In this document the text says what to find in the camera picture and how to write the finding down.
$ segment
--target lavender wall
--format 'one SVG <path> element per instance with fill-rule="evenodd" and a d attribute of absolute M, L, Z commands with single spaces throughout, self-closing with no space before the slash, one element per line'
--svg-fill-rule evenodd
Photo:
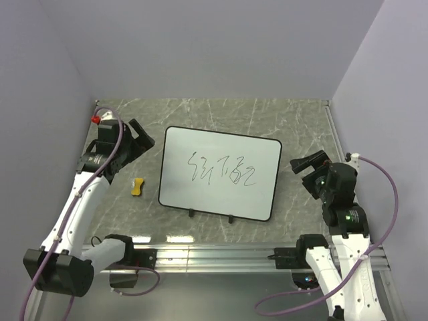
<path fill-rule="evenodd" d="M 428 2 L 388 0 L 333 98 L 346 150 L 391 172 L 401 198 L 397 225 L 385 242 L 410 321 L 426 320 L 428 248 Z M 393 212 L 386 179 L 364 165 L 359 199 L 379 238 Z"/>
<path fill-rule="evenodd" d="M 0 3 L 0 311 L 17 320 L 22 263 L 58 218 L 89 125 L 91 99 L 35 0 Z"/>
<path fill-rule="evenodd" d="M 101 98 L 331 99 L 382 0 L 41 0 Z"/>

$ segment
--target purple cable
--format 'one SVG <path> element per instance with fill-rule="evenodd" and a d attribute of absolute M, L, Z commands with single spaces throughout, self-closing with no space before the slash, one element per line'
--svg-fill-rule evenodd
<path fill-rule="evenodd" d="M 118 265 L 118 267 L 126 269 L 126 270 L 149 271 L 149 272 L 154 273 L 156 275 L 156 277 L 157 277 L 157 280 L 156 280 L 156 283 L 154 284 L 154 286 L 152 286 L 150 289 L 148 289 L 146 291 L 143 291 L 143 292 L 139 292 L 139 293 L 126 293 L 126 292 L 119 291 L 117 289 L 113 289 L 114 292 L 120 294 L 121 296 L 143 296 L 145 294 L 148 294 L 148 293 L 152 292 L 158 286 L 159 282 L 161 281 L 161 277 L 160 277 L 161 275 L 156 270 L 150 269 L 148 267 L 121 266 L 121 265 Z"/>
<path fill-rule="evenodd" d="M 97 107 L 95 108 L 94 111 L 94 116 L 97 114 L 97 112 L 99 112 L 102 109 L 107 109 L 109 111 L 111 111 L 113 113 L 113 115 L 117 118 L 118 123 L 119 123 L 119 137 L 118 137 L 118 141 L 116 142 L 116 145 L 114 145 L 113 151 L 110 154 L 110 156 L 106 159 L 106 161 L 104 162 L 103 165 L 101 165 L 101 167 L 80 187 L 78 194 L 82 195 L 83 192 L 85 191 L 85 189 L 89 186 L 89 184 L 106 168 L 106 166 L 108 165 L 108 163 L 113 159 L 114 155 L 116 154 L 116 152 L 119 149 L 120 146 L 120 142 L 122 141 L 122 136 L 123 136 L 123 123 L 122 120 L 120 119 L 118 113 L 111 109 L 110 107 Z M 58 243 L 60 242 L 62 233 L 64 232 L 64 230 L 66 229 L 66 225 L 68 222 L 68 219 L 70 218 L 70 215 L 72 214 L 72 211 L 74 209 L 74 207 L 76 206 L 76 203 L 79 200 L 79 196 L 75 196 L 72 200 L 72 202 L 70 203 L 70 206 L 68 207 L 66 214 L 64 215 L 64 219 L 61 222 L 60 228 L 58 229 L 58 234 L 57 237 L 58 239 L 56 239 L 55 241 L 53 241 L 51 248 L 49 249 L 49 251 L 47 252 L 45 258 L 43 259 L 42 263 L 39 266 L 39 269 L 37 270 L 37 272 L 34 275 L 34 278 L 31 282 L 31 285 L 25 295 L 24 298 L 24 302 L 21 306 L 21 310 L 19 312 L 19 320 L 20 321 L 24 321 L 25 318 L 25 310 L 27 309 L 27 305 L 28 305 L 28 301 L 29 301 L 29 297 L 41 275 L 41 272 L 43 271 L 44 267 L 47 264 L 47 261 L 49 260 L 49 258 L 51 257 L 52 253 L 55 251 L 56 247 L 58 246 Z M 72 304 L 73 304 L 73 298 L 70 300 L 69 303 L 69 308 L 67 309 L 67 313 L 64 316 L 63 320 L 67 319 L 68 314 L 70 313 Z"/>
<path fill-rule="evenodd" d="M 387 231 L 385 232 L 385 234 L 373 245 L 371 245 L 370 247 L 368 247 L 368 249 L 363 253 L 363 255 L 368 255 L 370 254 L 372 251 L 374 251 L 380 244 L 382 244 L 385 239 L 388 237 L 389 233 L 393 230 L 393 227 L 395 225 L 395 221 L 397 220 L 397 215 L 399 212 L 399 194 L 398 194 L 398 190 L 397 190 L 397 186 L 394 183 L 393 178 L 390 176 L 390 174 L 388 174 L 388 172 L 386 170 L 384 170 L 384 168 L 382 168 L 380 165 L 376 164 L 375 162 L 373 162 L 372 160 L 369 160 L 367 158 L 364 157 L 359 157 L 360 160 L 373 165 L 374 167 L 376 167 L 377 169 L 379 169 L 382 173 L 385 174 L 385 176 L 388 178 L 389 182 L 391 183 L 391 186 L 393 187 L 393 191 L 394 191 L 394 214 L 393 214 L 393 219 L 391 220 L 391 223 L 389 224 L 389 227 L 387 229 Z M 273 294 L 271 296 L 268 296 L 264 299 L 261 299 L 259 302 L 257 302 L 254 306 L 254 310 L 257 314 L 259 314 L 260 316 L 283 316 L 285 314 L 291 314 L 294 312 L 298 312 L 298 311 L 302 311 L 306 308 L 311 308 L 312 306 L 315 306 L 319 303 L 324 302 L 325 300 L 331 298 L 333 295 L 335 295 L 337 292 L 339 292 L 346 283 L 348 283 L 348 281 L 351 279 L 351 277 L 354 275 L 356 269 L 358 269 L 358 267 L 360 266 L 360 264 L 362 263 L 362 259 L 358 259 L 358 261 L 354 264 L 354 266 L 352 267 L 352 269 L 349 271 L 349 274 L 342 280 L 342 282 L 331 292 L 327 293 L 325 296 L 322 296 L 321 298 L 315 299 L 314 301 L 302 304 L 301 306 L 295 306 L 293 308 L 287 309 L 287 310 L 282 310 L 282 311 L 276 311 L 276 312 L 262 312 L 259 311 L 257 309 L 257 307 L 267 301 L 270 300 L 272 298 L 277 298 L 278 296 L 286 296 L 286 295 L 291 295 L 291 294 L 297 294 L 297 293 L 308 293 L 308 292 L 315 292 L 315 290 L 317 289 L 313 289 L 313 290 L 306 290 L 306 291 L 293 291 L 293 292 L 282 292 L 282 293 L 277 293 L 277 294 Z"/>

